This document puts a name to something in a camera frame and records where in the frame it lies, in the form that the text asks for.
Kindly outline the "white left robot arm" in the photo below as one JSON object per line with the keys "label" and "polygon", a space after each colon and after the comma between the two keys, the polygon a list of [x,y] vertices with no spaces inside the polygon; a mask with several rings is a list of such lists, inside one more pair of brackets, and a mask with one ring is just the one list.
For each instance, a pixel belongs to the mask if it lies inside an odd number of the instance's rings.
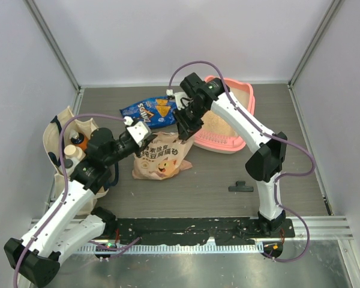
{"label": "white left robot arm", "polygon": [[112,175],[110,168],[131,154],[139,155],[153,139],[155,135],[142,122],[127,126],[118,139],[108,128],[94,130],[84,159],[65,180],[57,200],[21,239],[10,238],[4,245],[15,272],[37,287],[46,287],[78,248],[98,236],[110,239],[116,232],[117,220],[103,208],[93,209],[70,231],[65,229],[104,187]]}

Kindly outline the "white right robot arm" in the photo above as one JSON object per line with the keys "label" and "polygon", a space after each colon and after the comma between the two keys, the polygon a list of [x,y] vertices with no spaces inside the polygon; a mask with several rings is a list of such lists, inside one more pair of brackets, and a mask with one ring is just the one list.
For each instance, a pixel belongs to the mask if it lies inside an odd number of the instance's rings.
{"label": "white right robot arm", "polygon": [[274,236],[286,219],[286,212],[279,204],[280,189],[277,187],[286,155],[286,135],[275,134],[262,125],[219,78],[205,82],[196,73],[191,73],[180,87],[189,101],[183,104],[180,96],[175,97],[177,109],[173,114],[179,139],[186,141],[194,136],[201,129],[202,117],[208,111],[235,130],[252,153],[245,169],[256,181],[259,193],[258,228],[264,236]]}

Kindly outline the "pink cat litter bag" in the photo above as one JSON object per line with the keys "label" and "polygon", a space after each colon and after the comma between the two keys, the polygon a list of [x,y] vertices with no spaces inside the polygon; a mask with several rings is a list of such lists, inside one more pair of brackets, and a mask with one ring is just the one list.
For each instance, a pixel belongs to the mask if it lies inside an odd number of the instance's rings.
{"label": "pink cat litter bag", "polygon": [[182,141],[178,133],[154,133],[156,138],[135,156],[132,176],[134,179],[164,180],[176,176],[179,172],[192,168],[185,159],[194,139]]}

